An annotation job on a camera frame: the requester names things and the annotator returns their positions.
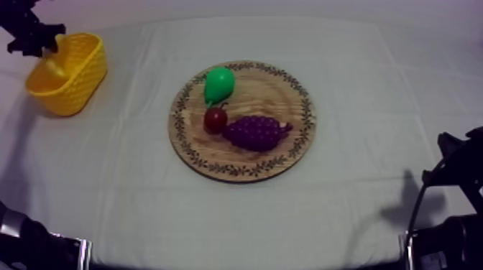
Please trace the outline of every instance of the black cable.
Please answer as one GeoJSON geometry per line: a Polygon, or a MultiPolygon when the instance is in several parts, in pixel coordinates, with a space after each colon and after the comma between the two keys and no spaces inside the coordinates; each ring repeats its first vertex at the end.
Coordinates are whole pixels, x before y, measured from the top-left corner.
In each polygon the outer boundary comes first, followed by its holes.
{"type": "MultiPolygon", "coordinates": [[[[444,167],[445,159],[441,160],[438,162],[438,164],[435,166],[433,172],[439,170],[440,168],[444,167]]],[[[409,254],[409,241],[411,237],[413,236],[413,231],[414,231],[414,225],[416,223],[416,218],[418,217],[418,212],[419,208],[421,207],[421,203],[423,202],[423,197],[424,193],[426,192],[426,189],[430,186],[431,182],[431,177],[428,177],[428,179],[423,180],[423,186],[419,190],[418,193],[418,198],[416,199],[416,203],[414,204],[413,212],[411,213],[411,218],[409,220],[408,224],[408,229],[406,230],[408,234],[406,235],[406,238],[404,240],[404,254],[402,255],[402,261],[404,263],[404,267],[406,267],[407,260],[406,258],[408,257],[409,254]]]]}
{"type": "Polygon", "coordinates": [[[421,203],[423,202],[423,197],[424,193],[426,192],[426,189],[428,188],[428,185],[426,182],[423,183],[423,186],[419,190],[418,198],[416,199],[416,203],[414,204],[413,212],[411,213],[411,218],[409,220],[408,224],[408,229],[407,229],[407,235],[406,239],[404,240],[404,254],[402,256],[403,262],[404,262],[404,267],[406,267],[406,263],[408,263],[408,254],[409,254],[409,241],[411,237],[413,236],[413,231],[414,231],[414,225],[416,223],[416,218],[418,217],[418,212],[419,208],[421,207],[421,203]]]}

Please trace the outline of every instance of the plastic basket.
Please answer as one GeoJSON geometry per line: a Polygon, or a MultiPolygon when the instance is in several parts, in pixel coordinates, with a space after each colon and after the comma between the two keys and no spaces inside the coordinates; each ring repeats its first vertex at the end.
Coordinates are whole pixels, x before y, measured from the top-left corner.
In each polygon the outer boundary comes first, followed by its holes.
{"type": "Polygon", "coordinates": [[[47,110],[72,116],[87,104],[107,72],[102,39],[78,33],[57,39],[59,50],[50,56],[67,75],[61,77],[41,59],[27,78],[26,87],[47,110]]]}

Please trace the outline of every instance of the wooden plate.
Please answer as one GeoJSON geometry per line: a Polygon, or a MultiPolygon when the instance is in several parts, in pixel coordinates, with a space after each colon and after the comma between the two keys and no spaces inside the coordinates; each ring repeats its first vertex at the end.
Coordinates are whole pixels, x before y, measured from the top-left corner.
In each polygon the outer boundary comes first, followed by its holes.
{"type": "Polygon", "coordinates": [[[203,129],[203,91],[210,67],[189,80],[172,103],[169,132],[180,158],[198,173],[232,183],[257,182],[293,166],[307,151],[316,132],[316,112],[304,87],[284,70],[262,62],[234,61],[224,66],[235,74],[235,90],[224,106],[229,123],[262,115],[294,128],[277,148],[259,153],[240,149],[221,135],[203,129]]]}

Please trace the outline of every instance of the table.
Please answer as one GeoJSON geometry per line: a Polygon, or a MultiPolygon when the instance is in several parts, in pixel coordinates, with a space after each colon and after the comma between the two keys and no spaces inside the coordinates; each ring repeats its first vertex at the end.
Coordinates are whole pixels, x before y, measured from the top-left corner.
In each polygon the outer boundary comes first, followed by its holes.
{"type": "MultiPolygon", "coordinates": [[[[0,199],[99,262],[163,269],[334,269],[396,259],[436,136],[482,125],[483,52],[420,29],[303,17],[153,22],[96,32],[109,71],[72,118],[45,113],[0,72],[0,199]],[[286,173],[208,180],[167,135],[170,104],[200,70],[257,60],[294,75],[316,138],[286,173]]],[[[419,226],[471,211],[428,191],[419,226]]]]}

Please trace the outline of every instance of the purple grapes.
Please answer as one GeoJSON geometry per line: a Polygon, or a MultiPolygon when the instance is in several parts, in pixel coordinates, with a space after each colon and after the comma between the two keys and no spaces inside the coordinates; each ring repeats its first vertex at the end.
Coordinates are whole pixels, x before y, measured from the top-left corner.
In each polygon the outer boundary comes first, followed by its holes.
{"type": "Polygon", "coordinates": [[[289,123],[280,127],[280,122],[271,117],[244,116],[229,124],[223,131],[223,137],[234,146],[265,152],[277,147],[292,128],[289,123]]]}

